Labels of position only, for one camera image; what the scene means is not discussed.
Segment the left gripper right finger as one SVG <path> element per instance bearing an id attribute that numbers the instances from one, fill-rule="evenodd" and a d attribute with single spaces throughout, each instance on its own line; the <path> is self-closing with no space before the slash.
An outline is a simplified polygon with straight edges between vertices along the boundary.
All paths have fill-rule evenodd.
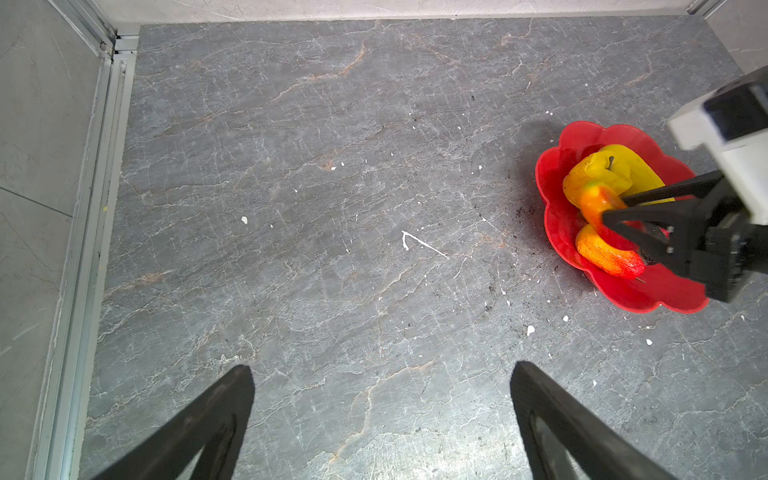
<path id="1" fill-rule="evenodd" d="M 534 479 L 671 479 L 537 365 L 515 364 L 510 394 Z"/>

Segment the red orange mango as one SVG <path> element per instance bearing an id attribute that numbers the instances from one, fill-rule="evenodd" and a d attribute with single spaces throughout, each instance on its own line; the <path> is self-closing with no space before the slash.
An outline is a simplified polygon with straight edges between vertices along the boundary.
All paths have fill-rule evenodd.
<path id="1" fill-rule="evenodd" d="M 599 234 L 606 233 L 602 215 L 606 211 L 626 209 L 626 203 L 607 184 L 590 182 L 577 195 L 577 207 L 588 224 Z"/>
<path id="2" fill-rule="evenodd" d="M 645 272 L 646 265 L 639 254 L 609 245 L 591 225 L 579 231 L 575 245 L 582 257 L 611 276 L 633 280 Z"/>

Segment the long yellow fake fruit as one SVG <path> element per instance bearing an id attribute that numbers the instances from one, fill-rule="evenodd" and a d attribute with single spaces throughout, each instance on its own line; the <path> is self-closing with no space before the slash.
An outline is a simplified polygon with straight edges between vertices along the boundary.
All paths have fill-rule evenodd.
<path id="1" fill-rule="evenodd" d="M 633 150 L 619 144 L 603 147 L 609 170 L 617 177 L 611 180 L 611 187 L 620 196 L 631 196 L 665 186 L 655 171 Z"/>

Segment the yellow fake apple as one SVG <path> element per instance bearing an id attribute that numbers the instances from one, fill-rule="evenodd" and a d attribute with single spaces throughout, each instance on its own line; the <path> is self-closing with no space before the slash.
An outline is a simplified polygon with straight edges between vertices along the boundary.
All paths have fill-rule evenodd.
<path id="1" fill-rule="evenodd" d="M 633 185 L 630 166 L 617 153 L 593 153 L 566 175 L 562 184 L 564 195 L 571 204 L 578 207 L 583 190 L 594 182 L 605 184 L 615 193 L 622 194 Z"/>

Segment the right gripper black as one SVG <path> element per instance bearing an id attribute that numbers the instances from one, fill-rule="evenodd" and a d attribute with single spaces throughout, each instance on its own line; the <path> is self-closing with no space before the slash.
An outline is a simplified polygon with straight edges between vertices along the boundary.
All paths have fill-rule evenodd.
<path id="1" fill-rule="evenodd" d="M 767 272 L 767 227 L 751 214 L 720 171 L 625 196 L 642 204 L 602 214 L 603 225 L 655 262 L 731 301 L 750 273 Z"/>

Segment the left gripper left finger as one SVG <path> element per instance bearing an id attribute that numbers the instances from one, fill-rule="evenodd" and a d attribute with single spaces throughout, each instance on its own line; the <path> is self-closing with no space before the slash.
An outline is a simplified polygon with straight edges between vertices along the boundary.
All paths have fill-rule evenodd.
<path id="1" fill-rule="evenodd" d="M 98 479 L 176 479 L 194 463 L 193 479 L 230 479 L 247 430 L 255 386 L 236 365 Z"/>

